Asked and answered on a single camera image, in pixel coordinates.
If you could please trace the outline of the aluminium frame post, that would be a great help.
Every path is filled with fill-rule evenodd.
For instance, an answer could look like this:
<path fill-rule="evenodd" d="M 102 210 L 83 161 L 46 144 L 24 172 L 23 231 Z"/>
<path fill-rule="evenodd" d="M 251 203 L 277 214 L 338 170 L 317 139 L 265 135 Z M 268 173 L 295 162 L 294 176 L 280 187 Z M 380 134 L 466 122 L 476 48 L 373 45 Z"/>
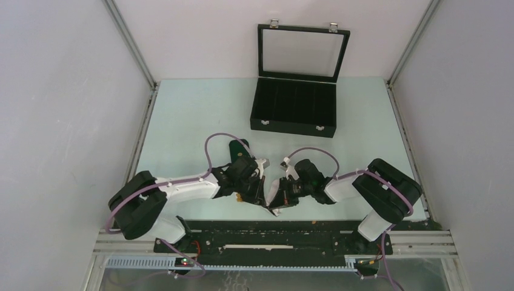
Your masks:
<path fill-rule="evenodd" d="M 121 35 L 121 38 L 125 42 L 125 45 L 128 49 L 128 52 L 131 54 L 132 58 L 134 59 L 138 69 L 141 71 L 144 79 L 146 80 L 147 84 L 149 85 L 151 90 L 154 90 L 157 88 L 157 81 L 153 77 L 153 75 L 150 72 L 150 69 L 148 65 L 146 64 L 146 61 L 133 37 L 133 35 L 130 32 L 130 29 L 127 25 L 127 23 L 124 20 L 124 17 L 121 14 L 121 11 L 119 10 L 119 7 L 114 0 L 103 0 L 103 4 L 105 5 L 107 12 L 109 13 L 110 17 L 113 20 L 113 23 L 115 27 L 117 28 L 119 34 Z"/>
<path fill-rule="evenodd" d="M 437 12 L 437 9 L 442 3 L 442 0 L 431 0 L 429 2 L 410 40 L 408 41 L 399 61 L 393 69 L 390 78 L 387 80 L 387 84 L 389 87 L 393 87 L 394 84 L 397 82 L 398 78 L 400 77 L 400 74 L 404 70 L 404 67 L 407 65 L 412 53 L 414 52 L 418 42 L 420 41 L 425 30 L 427 29 L 435 13 Z"/>

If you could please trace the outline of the left aluminium frame post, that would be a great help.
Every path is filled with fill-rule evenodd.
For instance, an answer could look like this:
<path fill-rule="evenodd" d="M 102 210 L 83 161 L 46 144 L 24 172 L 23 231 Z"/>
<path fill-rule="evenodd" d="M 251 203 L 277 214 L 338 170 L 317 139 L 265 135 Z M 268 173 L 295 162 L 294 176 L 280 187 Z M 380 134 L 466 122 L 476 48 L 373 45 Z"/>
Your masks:
<path fill-rule="evenodd" d="M 121 38 L 125 42 L 125 45 L 128 49 L 128 52 L 131 54 L 132 58 L 134 59 L 138 69 L 141 71 L 144 79 L 146 80 L 147 84 L 149 85 L 151 90 L 154 90 L 157 88 L 157 81 L 153 77 L 153 75 L 150 72 L 150 69 L 148 65 L 146 64 L 146 61 L 133 37 L 133 35 L 130 32 L 130 29 L 127 25 L 127 23 L 124 20 L 124 17 L 121 14 L 121 11 L 119 10 L 119 7 L 114 0 L 103 0 L 103 4 L 105 5 L 107 12 L 109 13 L 110 17 L 113 20 L 113 23 L 115 27 L 117 28 L 119 34 L 121 35 Z"/>

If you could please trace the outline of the black display case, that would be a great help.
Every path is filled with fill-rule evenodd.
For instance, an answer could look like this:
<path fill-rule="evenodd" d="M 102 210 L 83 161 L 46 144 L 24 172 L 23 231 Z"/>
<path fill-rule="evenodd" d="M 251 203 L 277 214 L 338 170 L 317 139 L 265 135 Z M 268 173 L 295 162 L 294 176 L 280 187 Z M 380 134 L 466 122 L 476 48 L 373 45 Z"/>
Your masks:
<path fill-rule="evenodd" d="M 258 80 L 250 127 L 332 138 L 337 81 L 351 32 L 338 27 L 258 24 Z"/>

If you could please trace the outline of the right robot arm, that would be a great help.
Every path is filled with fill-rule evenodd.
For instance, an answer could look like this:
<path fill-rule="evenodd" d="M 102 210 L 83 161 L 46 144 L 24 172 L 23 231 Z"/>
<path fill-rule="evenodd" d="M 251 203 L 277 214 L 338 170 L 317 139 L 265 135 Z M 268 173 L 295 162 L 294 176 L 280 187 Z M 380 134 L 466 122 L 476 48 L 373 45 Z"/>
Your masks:
<path fill-rule="evenodd" d="M 264 196 L 267 208 L 277 215 L 279 209 L 293 207 L 306 196 L 327 205 L 362 197 L 371 211 L 354 231 L 352 244 L 359 253 L 369 253 L 384 232 L 412 216 L 413 206 L 422 194 L 414 179 L 381 158 L 374 159 L 364 170 L 340 177 L 324 176 L 309 159 L 293 166 L 289 162 L 285 158 L 281 164 L 285 176 L 273 181 Z"/>

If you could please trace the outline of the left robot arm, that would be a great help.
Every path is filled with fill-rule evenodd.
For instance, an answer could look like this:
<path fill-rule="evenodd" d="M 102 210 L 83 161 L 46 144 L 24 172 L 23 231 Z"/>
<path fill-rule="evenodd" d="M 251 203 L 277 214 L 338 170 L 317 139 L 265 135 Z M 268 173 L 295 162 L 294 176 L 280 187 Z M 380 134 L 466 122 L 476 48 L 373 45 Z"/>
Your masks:
<path fill-rule="evenodd" d="M 266 207 L 264 169 L 268 159 L 240 156 L 235 162 L 214 167 L 205 176 L 171 180 L 156 178 L 148 170 L 139 172 L 109 201 L 110 222 L 126 240 L 149 234 L 164 239 L 176 252 L 191 244 L 189 228 L 173 213 L 173 205 L 196 199 L 217 199 L 238 194 L 246 203 Z"/>

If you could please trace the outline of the right aluminium frame post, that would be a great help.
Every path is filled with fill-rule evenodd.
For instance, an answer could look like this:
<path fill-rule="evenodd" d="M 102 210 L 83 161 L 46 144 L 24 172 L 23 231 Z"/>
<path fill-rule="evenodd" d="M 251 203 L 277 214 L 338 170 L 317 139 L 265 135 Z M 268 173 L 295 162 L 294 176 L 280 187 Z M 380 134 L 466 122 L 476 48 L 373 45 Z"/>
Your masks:
<path fill-rule="evenodd" d="M 387 80 L 387 84 L 389 87 L 393 87 L 394 84 L 397 82 L 398 78 L 400 77 L 400 74 L 404 70 L 404 67 L 407 65 L 412 53 L 414 52 L 418 42 L 420 41 L 425 30 L 427 29 L 435 13 L 437 12 L 437 9 L 442 3 L 442 0 L 431 0 L 429 2 L 410 40 L 408 41 L 399 61 L 393 69 L 390 78 Z"/>

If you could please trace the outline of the white sock with black stripes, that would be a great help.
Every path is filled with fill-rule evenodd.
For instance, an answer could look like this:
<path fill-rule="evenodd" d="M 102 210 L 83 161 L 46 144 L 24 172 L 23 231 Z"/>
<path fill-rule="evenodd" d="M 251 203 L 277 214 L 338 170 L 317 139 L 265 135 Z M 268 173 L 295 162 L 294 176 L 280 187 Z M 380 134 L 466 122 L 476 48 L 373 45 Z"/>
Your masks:
<path fill-rule="evenodd" d="M 275 209 L 275 210 L 270 210 L 268 208 L 270 202 L 272 201 L 272 199 L 274 198 L 274 196 L 276 195 L 277 191 L 280 189 L 280 190 L 284 190 L 284 186 L 286 184 L 286 178 L 285 177 L 282 177 L 282 178 L 279 178 L 279 179 L 276 179 L 274 180 L 272 183 L 271 183 L 271 186 L 270 186 L 270 189 L 269 189 L 269 192 L 267 194 L 264 195 L 265 197 L 265 202 L 266 202 L 266 206 L 265 208 L 272 214 L 274 215 L 275 217 L 278 217 L 280 214 L 281 214 L 281 209 Z"/>

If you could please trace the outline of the green snowman sock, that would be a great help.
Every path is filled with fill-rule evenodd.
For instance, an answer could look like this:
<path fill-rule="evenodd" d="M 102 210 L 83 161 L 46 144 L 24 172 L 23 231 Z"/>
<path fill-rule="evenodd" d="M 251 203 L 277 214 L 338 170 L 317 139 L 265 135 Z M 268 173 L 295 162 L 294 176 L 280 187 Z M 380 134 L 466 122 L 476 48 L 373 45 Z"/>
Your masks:
<path fill-rule="evenodd" d="M 246 139 L 242 139 L 241 141 L 244 145 L 235 139 L 229 142 L 229 154 L 231 163 L 236 162 L 237 159 L 241 156 L 250 157 L 249 142 Z"/>

